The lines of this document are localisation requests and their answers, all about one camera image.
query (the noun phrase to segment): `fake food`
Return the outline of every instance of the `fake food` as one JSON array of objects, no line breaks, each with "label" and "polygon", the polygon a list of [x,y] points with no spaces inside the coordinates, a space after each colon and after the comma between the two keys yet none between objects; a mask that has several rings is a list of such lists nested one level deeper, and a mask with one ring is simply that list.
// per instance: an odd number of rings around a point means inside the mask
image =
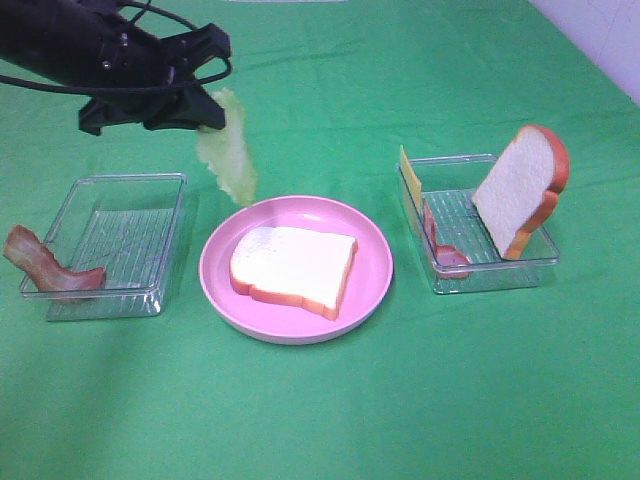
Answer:
[{"label": "fake food", "polygon": [[569,180],[569,154],[546,127],[525,125],[471,198],[500,256],[517,260]]},{"label": "fake food", "polygon": [[297,227],[256,227],[231,256],[231,286],[255,300],[338,317],[358,248],[355,237]]},{"label": "fake food", "polygon": [[198,157],[216,175],[220,189],[236,204],[247,207],[255,199],[258,172],[244,136],[245,110],[227,88],[215,92],[213,98],[224,108],[227,125],[222,130],[207,126],[198,129]]},{"label": "fake food", "polygon": [[106,281],[103,267],[82,272],[62,267],[36,234],[22,225],[11,229],[2,254],[23,270],[40,291],[94,290]]}]

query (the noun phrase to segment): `toast slice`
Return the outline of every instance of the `toast slice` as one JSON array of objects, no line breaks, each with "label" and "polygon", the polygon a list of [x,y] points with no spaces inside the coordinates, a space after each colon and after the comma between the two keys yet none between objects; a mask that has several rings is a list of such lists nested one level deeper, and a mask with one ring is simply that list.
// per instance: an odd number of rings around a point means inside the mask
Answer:
[{"label": "toast slice", "polygon": [[471,198],[502,258],[520,258],[568,180],[560,138],[546,127],[522,127]]},{"label": "toast slice", "polygon": [[238,242],[229,276],[236,293],[338,317],[356,238],[297,227],[256,227]]}]

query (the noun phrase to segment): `clear plastic container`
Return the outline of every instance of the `clear plastic container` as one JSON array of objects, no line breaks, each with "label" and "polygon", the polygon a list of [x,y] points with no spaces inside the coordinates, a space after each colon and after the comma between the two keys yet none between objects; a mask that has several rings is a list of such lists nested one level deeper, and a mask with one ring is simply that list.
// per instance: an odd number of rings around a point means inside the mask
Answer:
[{"label": "clear plastic container", "polygon": [[550,282],[559,252],[539,227],[519,260],[503,260],[496,250],[471,195],[487,176],[495,155],[477,154],[412,159],[413,171],[422,183],[421,197],[428,202],[437,225],[437,245],[453,245],[469,260],[450,266],[436,258],[436,245],[427,235],[425,219],[409,191],[400,165],[398,176],[403,206],[414,233],[416,247],[433,291],[439,294],[536,287]]},{"label": "clear plastic container", "polygon": [[71,270],[105,267],[106,284],[98,290],[38,291],[25,276],[21,295],[49,301],[50,321],[158,315],[186,182],[180,173],[76,180],[42,241]]}]

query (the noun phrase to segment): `toy bread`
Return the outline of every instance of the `toy bread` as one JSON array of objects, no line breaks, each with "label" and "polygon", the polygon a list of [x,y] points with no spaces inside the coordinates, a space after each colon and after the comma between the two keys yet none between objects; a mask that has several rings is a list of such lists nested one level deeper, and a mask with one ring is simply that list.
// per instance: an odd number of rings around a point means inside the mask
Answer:
[{"label": "toy bread", "polygon": [[551,130],[526,125],[472,196],[500,256],[517,260],[569,179],[569,155]]},{"label": "toy bread", "polygon": [[357,241],[297,227],[256,227],[231,255],[231,286],[255,300],[338,317]]}]

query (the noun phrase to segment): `bacon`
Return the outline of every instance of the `bacon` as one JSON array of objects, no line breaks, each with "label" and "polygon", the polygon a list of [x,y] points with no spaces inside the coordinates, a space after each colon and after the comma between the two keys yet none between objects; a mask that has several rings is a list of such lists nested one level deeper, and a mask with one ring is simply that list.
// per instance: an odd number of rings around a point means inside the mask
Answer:
[{"label": "bacon", "polygon": [[23,270],[43,292],[93,290],[101,288],[106,281],[104,267],[82,272],[62,267],[36,234],[22,225],[11,229],[2,254]]}]

